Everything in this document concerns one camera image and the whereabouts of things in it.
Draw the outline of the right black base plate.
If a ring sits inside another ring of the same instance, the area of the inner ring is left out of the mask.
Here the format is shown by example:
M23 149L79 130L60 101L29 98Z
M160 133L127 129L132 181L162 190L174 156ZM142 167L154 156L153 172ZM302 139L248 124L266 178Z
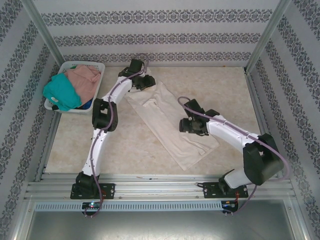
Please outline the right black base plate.
M221 182L204 182L202 183L203 195L205 199L233 199L248 198L246 185L237 188L230 188L227 184Z

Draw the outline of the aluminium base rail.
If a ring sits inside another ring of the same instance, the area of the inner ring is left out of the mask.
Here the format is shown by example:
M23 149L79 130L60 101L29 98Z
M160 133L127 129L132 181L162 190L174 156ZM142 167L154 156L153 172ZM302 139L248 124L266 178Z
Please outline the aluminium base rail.
M25 200L67 201L70 199L76 174L44 173L40 181L29 182ZM101 174L100 183L115 185L114 199L121 201L187 201L203 200L199 183L217 182L214 175L135 175ZM253 200L295 199L296 193L291 180L276 181L275 178L259 186Z

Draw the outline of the white plastic laundry basket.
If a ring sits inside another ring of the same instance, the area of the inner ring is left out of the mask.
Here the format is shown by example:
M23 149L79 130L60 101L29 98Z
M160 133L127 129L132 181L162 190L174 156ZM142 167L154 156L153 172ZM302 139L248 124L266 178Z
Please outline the white plastic laundry basket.
M100 85L101 85L101 82L102 82L102 78L103 78L103 74L104 74L104 71L105 71L105 65L103 63L100 63L100 62L92 62L92 61L66 61L64 62L58 73L58 74L61 74L61 73L64 73L70 69L72 66L77 66L77 65L86 65L86 66L93 66L95 67L100 73L101 73L101 77L100 77L100 80L99 80L99 83L97 85L97 88L96 88L96 92L95 92L95 95L94 97L91 99L92 100L92 104L90 106L89 109L85 109L85 110L82 110L82 109L79 109L79 107L77 108L74 108L74 109L70 109L68 111L62 111L62 110L52 110L52 104L49 102L49 100L47 100L45 98L45 102L44 102L44 107L45 109L47 110L51 110L51 111L55 111L55 112L59 112L59 113L70 113L70 114L85 114L85 115L88 115L92 112L93 110L93 101L97 98L97 95L98 95L98 91L99 91L99 88L100 88Z

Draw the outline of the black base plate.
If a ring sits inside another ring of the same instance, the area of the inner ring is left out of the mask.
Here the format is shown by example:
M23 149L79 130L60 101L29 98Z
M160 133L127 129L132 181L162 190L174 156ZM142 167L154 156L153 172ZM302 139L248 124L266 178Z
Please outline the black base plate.
M221 182L204 182L202 183L203 195L205 199L233 199L248 198L246 185L237 188L230 188L227 184Z
M114 183L100 183L100 192L97 185L94 183L92 186L81 186L80 184L73 184L71 188L70 198L72 200L85 200L85 199L113 199L115 194Z

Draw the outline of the aluminium frame post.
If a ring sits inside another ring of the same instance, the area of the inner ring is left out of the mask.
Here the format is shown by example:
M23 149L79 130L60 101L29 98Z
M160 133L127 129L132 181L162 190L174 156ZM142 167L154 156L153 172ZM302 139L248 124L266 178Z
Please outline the aluminium frame post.
M31 18L32 22L36 26L43 41L49 48L50 53L52 54L54 60L59 66L61 66L65 62L65 59L57 43L55 42L52 34L50 33L45 21L43 20L40 12L38 11L34 1L33 0L20 0L20 1L23 7L25 8L27 14Z
M279 0L276 8L273 11L273 14L270 17L269 22L267 23L260 39L257 42L257 45L255 46L246 66L244 67L244 72L246 75L248 75L253 70L256 62L261 56L266 44L274 33L277 24L283 17L291 1L292 0Z

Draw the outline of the left controller board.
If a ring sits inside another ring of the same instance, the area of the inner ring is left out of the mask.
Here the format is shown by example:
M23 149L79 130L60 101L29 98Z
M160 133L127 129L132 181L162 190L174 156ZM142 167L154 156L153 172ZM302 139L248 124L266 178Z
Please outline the left controller board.
M91 202L83 202L82 209L83 210L98 210L102 204L99 201L91 201Z

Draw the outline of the blue t-shirt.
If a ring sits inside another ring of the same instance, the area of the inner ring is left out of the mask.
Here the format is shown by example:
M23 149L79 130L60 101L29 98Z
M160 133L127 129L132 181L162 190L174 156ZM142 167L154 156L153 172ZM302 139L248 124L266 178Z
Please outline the blue t-shirt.
M91 107L91 105L92 105L92 99L86 102L85 104L83 104L82 106L80 106L78 109L87 110Z

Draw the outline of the teal t-shirt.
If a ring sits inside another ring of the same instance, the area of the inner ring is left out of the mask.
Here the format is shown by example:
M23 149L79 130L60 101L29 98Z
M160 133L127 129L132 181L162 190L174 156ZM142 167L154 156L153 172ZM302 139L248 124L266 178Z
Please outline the teal t-shirt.
M69 111L82 105L80 96L64 73L54 75L42 93L52 104L53 111Z

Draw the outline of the white t-shirt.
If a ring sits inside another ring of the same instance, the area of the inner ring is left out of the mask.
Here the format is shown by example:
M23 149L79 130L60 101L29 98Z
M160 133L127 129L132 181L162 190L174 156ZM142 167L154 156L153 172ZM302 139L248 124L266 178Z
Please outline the white t-shirt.
M160 165L169 174L208 173L216 167L214 153L219 150L219 142L212 136L179 131L185 112L161 80L156 79L154 86L135 90L125 98L164 148Z

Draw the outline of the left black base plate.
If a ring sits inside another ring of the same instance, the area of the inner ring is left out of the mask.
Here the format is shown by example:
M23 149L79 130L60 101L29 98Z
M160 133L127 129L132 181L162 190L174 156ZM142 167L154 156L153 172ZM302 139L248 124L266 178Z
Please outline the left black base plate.
M97 185L94 183L92 186L81 186L80 184L73 184L71 188L70 198L72 200L85 200L85 199L113 199L115 194L114 183L100 183L100 192Z

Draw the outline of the aluminium side rail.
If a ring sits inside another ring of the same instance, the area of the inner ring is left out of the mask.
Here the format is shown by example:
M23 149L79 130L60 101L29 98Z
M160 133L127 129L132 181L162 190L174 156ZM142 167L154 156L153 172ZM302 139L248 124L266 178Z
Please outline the aluminium side rail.
M288 163L286 162L286 160L284 162L282 161L282 158L283 158L282 156L279 157L278 147L275 144L275 141L270 135L269 130L267 128L262 107L260 105L260 101L251 77L246 73L244 74L244 76L246 79L247 87L249 90L249 94L251 97L252 105L254 108L254 112L256 115L259 131L260 131L260 133L258 134L259 139L265 145L270 144L270 146L268 147L265 147L263 145L261 146L263 148L264 155L266 156L264 159L267 160L266 173L272 174L272 176L267 181L280 182L283 179L286 179L286 176L283 176L282 170L284 170L284 174L286 175L287 174L286 166L288 165Z
M43 148L41 150L39 161L35 169L35 174L33 178L35 182L39 182L41 180L43 172L47 167L47 163L49 161L50 153L53 147L53 143L55 140L60 119L61 119L61 114L54 113L46 134L46 138L43 144Z

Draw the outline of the pink t-shirt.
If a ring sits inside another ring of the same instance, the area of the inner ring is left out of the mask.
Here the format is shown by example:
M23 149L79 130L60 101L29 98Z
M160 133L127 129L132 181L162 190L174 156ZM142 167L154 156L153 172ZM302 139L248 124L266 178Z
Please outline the pink t-shirt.
M79 95L81 105L94 97L101 79L101 72L95 67L79 64L75 68L68 69L64 74Z

